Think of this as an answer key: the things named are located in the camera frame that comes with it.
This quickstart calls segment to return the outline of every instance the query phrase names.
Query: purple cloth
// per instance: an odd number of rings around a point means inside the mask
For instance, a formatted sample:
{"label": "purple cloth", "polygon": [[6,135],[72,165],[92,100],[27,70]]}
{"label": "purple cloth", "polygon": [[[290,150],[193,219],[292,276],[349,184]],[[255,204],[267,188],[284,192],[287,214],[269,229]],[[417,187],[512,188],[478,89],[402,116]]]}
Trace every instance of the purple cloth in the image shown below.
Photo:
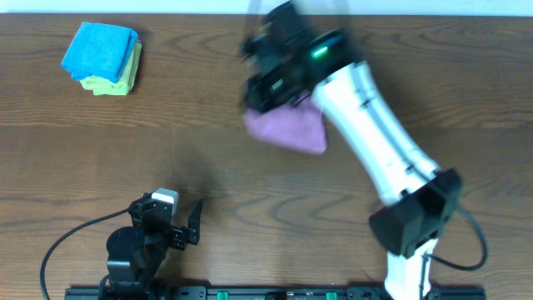
{"label": "purple cloth", "polygon": [[326,128],[320,110],[310,99],[297,107],[285,104],[263,114],[248,108],[243,116],[248,132],[261,142],[323,154],[327,148]]}

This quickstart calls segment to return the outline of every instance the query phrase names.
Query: wood grain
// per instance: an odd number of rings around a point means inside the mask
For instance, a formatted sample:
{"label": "wood grain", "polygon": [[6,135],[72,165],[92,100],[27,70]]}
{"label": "wood grain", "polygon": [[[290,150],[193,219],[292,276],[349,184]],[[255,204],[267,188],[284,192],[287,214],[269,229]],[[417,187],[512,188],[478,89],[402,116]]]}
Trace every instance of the wood grain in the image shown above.
{"label": "wood grain", "polygon": [[[94,97],[60,62],[82,21],[134,28],[143,42],[127,97]],[[314,17],[321,30],[333,17]],[[187,215],[206,199],[202,240],[171,251],[159,276],[213,285],[383,280],[385,252],[366,220],[380,207],[357,158],[328,125],[328,151],[307,156],[242,128],[243,16],[33,14],[0,17],[0,298],[40,298],[38,268],[70,228],[158,187]],[[486,231],[490,263],[445,284],[483,284],[490,299],[533,287],[533,27],[529,18],[354,17],[356,44],[412,137],[465,179],[462,202]],[[127,217],[70,237],[52,255],[53,299],[106,273],[107,236]],[[479,257],[455,217],[437,253]]]}

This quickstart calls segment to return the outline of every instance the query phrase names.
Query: towel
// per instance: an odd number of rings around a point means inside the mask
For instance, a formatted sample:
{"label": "towel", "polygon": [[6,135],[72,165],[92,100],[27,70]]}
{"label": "towel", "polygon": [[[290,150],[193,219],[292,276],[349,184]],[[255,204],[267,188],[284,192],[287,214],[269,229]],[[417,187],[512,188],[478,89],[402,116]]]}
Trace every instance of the towel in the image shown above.
{"label": "towel", "polygon": [[83,88],[92,90],[95,96],[99,95],[127,95],[135,84],[135,74],[139,66],[142,45],[138,42],[133,48],[132,55],[127,60],[126,67],[117,83],[110,82],[106,78],[89,76],[82,79]]}
{"label": "towel", "polygon": [[61,66],[72,73],[73,80],[96,75],[116,83],[136,40],[137,33],[130,28],[83,22]]}
{"label": "towel", "polygon": [[297,107],[284,104],[268,112],[248,108],[244,123],[257,140],[310,154],[323,154],[327,149],[326,127],[321,111],[311,97],[301,96]]}

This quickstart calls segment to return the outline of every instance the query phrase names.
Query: white wall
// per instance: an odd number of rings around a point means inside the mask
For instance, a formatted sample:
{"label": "white wall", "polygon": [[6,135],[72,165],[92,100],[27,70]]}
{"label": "white wall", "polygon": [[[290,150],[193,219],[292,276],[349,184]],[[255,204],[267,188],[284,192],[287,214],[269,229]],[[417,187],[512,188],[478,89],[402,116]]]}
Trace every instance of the white wall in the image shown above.
{"label": "white wall", "polygon": [[[267,13],[285,0],[262,0]],[[299,0],[304,13],[533,16],[533,0]],[[247,13],[248,0],[0,0],[0,13]]]}

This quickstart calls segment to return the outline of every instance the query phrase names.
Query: green indicator light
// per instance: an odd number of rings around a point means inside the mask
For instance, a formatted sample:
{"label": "green indicator light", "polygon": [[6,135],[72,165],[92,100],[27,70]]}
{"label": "green indicator light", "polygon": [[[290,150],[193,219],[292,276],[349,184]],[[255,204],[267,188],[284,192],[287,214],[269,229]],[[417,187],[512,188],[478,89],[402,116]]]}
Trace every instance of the green indicator light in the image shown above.
{"label": "green indicator light", "polygon": [[321,57],[322,55],[326,54],[327,53],[327,47],[322,47],[318,50],[316,50],[314,53],[313,53],[313,57],[314,58],[319,58]]}

